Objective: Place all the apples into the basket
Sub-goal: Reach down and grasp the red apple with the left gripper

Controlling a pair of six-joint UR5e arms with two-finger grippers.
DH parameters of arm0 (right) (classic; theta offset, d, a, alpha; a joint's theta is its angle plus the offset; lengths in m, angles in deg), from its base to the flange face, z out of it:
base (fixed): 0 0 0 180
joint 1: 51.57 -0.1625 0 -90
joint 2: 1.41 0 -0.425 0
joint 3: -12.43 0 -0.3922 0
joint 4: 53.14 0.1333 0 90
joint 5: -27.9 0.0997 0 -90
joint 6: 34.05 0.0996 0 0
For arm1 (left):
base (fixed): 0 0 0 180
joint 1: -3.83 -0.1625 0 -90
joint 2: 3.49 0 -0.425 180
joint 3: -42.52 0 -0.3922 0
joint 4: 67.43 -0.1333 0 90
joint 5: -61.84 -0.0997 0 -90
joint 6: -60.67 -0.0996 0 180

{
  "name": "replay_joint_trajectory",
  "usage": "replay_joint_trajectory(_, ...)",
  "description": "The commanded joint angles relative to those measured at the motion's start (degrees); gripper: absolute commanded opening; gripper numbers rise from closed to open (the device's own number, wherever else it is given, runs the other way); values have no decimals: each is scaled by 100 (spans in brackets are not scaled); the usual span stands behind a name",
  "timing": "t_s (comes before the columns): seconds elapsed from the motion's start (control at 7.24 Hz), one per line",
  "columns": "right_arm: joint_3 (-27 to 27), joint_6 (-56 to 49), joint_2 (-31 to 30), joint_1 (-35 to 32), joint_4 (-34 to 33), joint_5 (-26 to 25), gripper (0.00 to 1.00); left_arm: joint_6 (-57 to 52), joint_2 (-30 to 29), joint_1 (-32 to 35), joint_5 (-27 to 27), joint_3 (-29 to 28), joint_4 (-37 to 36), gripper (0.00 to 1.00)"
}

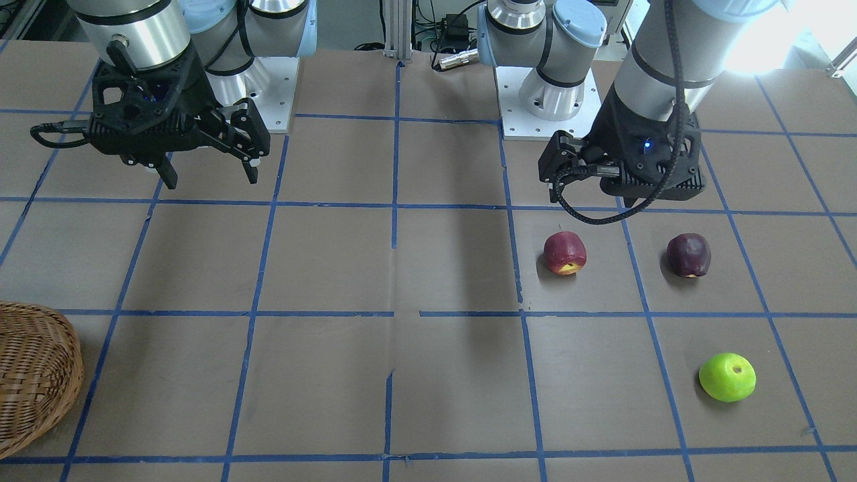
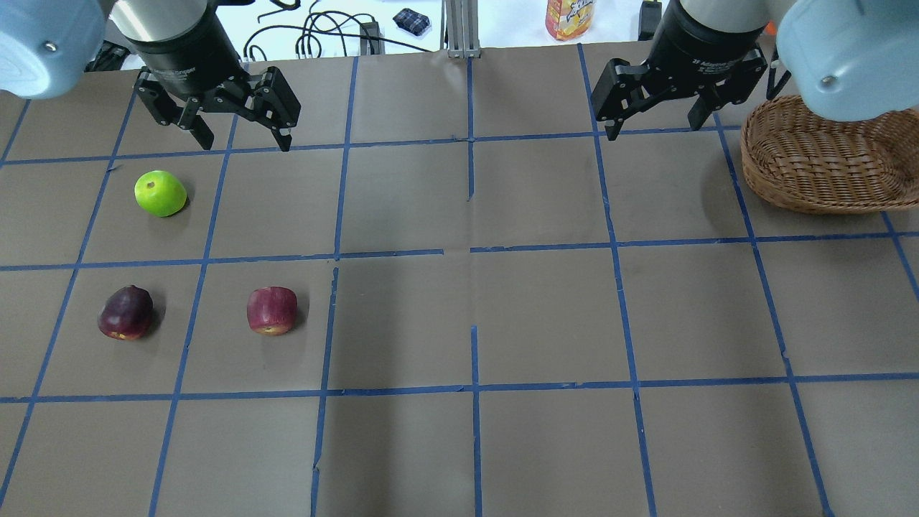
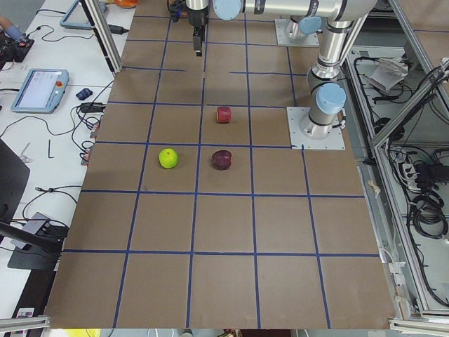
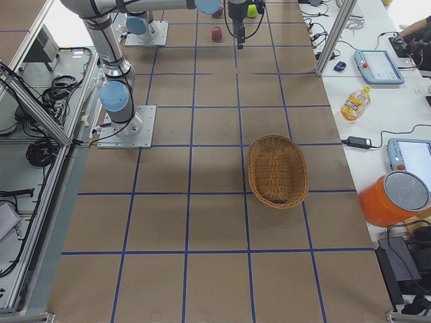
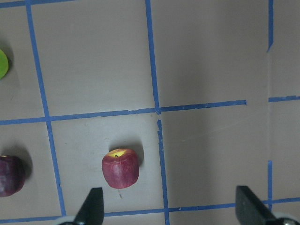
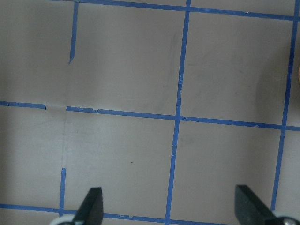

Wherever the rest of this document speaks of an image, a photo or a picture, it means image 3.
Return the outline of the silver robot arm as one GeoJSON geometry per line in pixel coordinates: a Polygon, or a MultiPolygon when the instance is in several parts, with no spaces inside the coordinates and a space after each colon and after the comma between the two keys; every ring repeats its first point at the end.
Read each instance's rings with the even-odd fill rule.
{"type": "Polygon", "coordinates": [[[232,20],[250,11],[255,15],[286,14],[326,20],[323,40],[316,62],[307,75],[311,92],[311,107],[300,122],[308,138],[323,140],[333,127],[334,118],[346,101],[344,89],[334,82],[340,65],[346,58],[375,1],[214,1],[215,14],[222,20],[232,20]]]}
{"type": "Polygon", "coordinates": [[[318,1],[181,1],[172,5],[172,18],[186,13],[189,24],[193,27],[193,49],[198,57],[202,56],[202,44],[205,41],[205,30],[209,19],[209,4],[212,3],[216,16],[221,20],[233,20],[246,11],[255,15],[264,13],[290,13],[286,28],[286,36],[299,39],[316,33],[321,26],[321,18],[317,16],[318,1]]]}

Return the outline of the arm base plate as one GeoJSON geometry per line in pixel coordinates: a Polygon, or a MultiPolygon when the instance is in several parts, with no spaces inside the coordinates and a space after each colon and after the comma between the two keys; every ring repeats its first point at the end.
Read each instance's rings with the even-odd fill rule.
{"type": "Polygon", "coordinates": [[[275,19],[276,40],[279,46],[296,46],[318,48],[317,32],[321,28],[322,19],[317,16],[304,17],[296,20],[275,19]]]}
{"type": "Polygon", "coordinates": [[[332,124],[319,126],[309,118],[309,110],[309,107],[286,108],[290,147],[293,150],[346,150],[337,116],[332,124]]]}

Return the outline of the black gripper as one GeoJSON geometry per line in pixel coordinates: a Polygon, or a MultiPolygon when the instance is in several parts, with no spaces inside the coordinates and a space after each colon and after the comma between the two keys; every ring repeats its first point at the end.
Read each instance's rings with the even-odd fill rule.
{"type": "Polygon", "coordinates": [[[202,45],[208,24],[209,0],[186,0],[189,24],[193,27],[192,42],[196,56],[202,56],[202,45]]]}

